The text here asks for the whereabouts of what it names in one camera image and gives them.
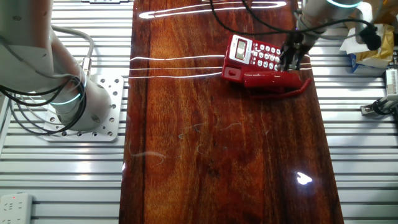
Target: telephone display screen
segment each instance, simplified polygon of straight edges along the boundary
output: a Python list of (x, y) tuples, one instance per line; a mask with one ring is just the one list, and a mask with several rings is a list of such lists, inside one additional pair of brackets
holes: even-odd
[(245, 53), (246, 53), (246, 41), (239, 40), (235, 57), (244, 60)]

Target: bolt hole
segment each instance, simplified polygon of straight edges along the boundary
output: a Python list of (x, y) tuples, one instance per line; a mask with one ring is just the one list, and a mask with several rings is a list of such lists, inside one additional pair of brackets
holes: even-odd
[(21, 16), (14, 16), (12, 19), (15, 21), (21, 21), (22, 17)]

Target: wooden table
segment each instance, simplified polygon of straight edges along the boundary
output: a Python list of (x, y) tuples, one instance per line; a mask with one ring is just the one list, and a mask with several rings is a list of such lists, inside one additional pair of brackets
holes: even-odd
[[(226, 25), (268, 30), (241, 2), (217, 3)], [(253, 5), (293, 28), (295, 2)], [(250, 100), (220, 78), (230, 35), (208, 2), (134, 2), (120, 223), (343, 223), (314, 84)]]

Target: yellow package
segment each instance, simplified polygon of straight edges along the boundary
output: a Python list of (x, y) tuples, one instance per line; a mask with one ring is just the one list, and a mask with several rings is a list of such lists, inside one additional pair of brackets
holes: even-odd
[(383, 36), (381, 47), (378, 50), (356, 53), (356, 63), (385, 68), (392, 61), (394, 51), (394, 27), (383, 25)]

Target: metal bracket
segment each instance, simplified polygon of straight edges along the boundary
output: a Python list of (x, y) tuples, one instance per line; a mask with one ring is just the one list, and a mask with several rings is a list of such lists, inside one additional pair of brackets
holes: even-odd
[(81, 0), (90, 4), (120, 4), (121, 2), (129, 2), (129, 0)]
[[(108, 117), (97, 128), (87, 132), (64, 131), (63, 133), (44, 136), (48, 142), (112, 142), (118, 137), (119, 117), (124, 87), (122, 76), (91, 75), (90, 79), (101, 85), (111, 97), (111, 110)], [(57, 116), (47, 112), (45, 117), (52, 123), (60, 123)], [(45, 123), (44, 128), (49, 130), (59, 130), (63, 125)]]

